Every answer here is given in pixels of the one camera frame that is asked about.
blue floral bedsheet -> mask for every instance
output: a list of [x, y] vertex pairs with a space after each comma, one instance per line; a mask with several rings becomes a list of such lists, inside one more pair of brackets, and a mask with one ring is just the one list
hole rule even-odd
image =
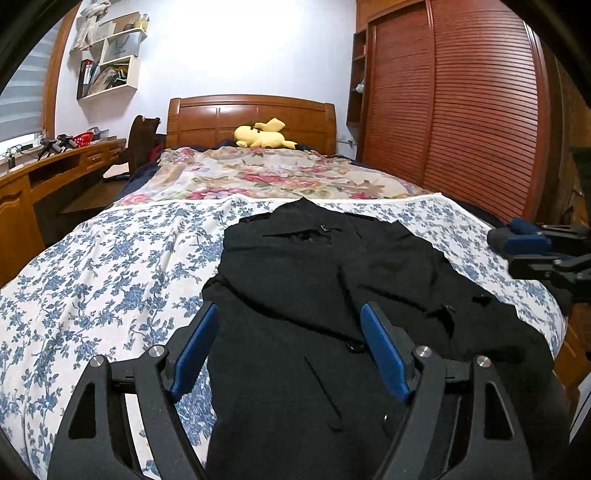
[[[23, 459], [47, 476], [61, 416], [82, 370], [98, 353], [110, 361], [164, 343], [198, 311], [216, 272], [223, 231], [287, 199], [170, 201], [107, 210], [43, 252], [0, 291], [0, 426]], [[315, 200], [340, 212], [394, 222], [430, 241], [456, 271], [517, 308], [547, 339], [554, 356], [566, 323], [536, 281], [513, 280], [486, 244], [489, 229], [451, 200]], [[204, 367], [177, 411], [202, 462], [215, 423]], [[129, 419], [146, 475], [157, 478], [139, 408]]]

wooden wardrobe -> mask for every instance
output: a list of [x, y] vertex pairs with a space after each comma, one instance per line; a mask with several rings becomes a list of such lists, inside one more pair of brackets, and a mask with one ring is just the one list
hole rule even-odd
[[499, 0], [409, 0], [368, 20], [358, 160], [543, 221], [562, 123], [556, 62], [533, 31]]

black jacket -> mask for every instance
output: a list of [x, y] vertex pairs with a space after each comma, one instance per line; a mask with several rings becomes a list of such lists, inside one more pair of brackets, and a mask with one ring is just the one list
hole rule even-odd
[[[227, 229], [209, 356], [213, 480], [366, 479], [405, 406], [386, 392], [359, 328], [377, 302], [442, 357], [490, 357], [518, 414], [551, 375], [543, 337], [401, 225], [299, 200]], [[388, 416], [389, 428], [384, 418]]]

book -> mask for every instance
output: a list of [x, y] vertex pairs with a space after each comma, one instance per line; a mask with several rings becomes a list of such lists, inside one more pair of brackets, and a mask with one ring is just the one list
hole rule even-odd
[[117, 69], [114, 69], [113, 67], [107, 67], [100, 73], [95, 82], [90, 86], [88, 95], [102, 92], [103, 90], [110, 88], [118, 77], [119, 71]]
[[78, 90], [76, 92], [76, 98], [78, 100], [80, 100], [88, 94], [93, 66], [96, 67], [95, 62], [92, 60], [82, 60], [82, 62], [80, 63], [80, 74], [78, 75]]

red basket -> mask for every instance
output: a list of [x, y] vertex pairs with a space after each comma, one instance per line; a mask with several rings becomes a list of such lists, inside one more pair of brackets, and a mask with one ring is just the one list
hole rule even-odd
[[87, 147], [94, 137], [95, 134], [93, 132], [86, 132], [85, 134], [74, 137], [73, 140], [79, 147]]

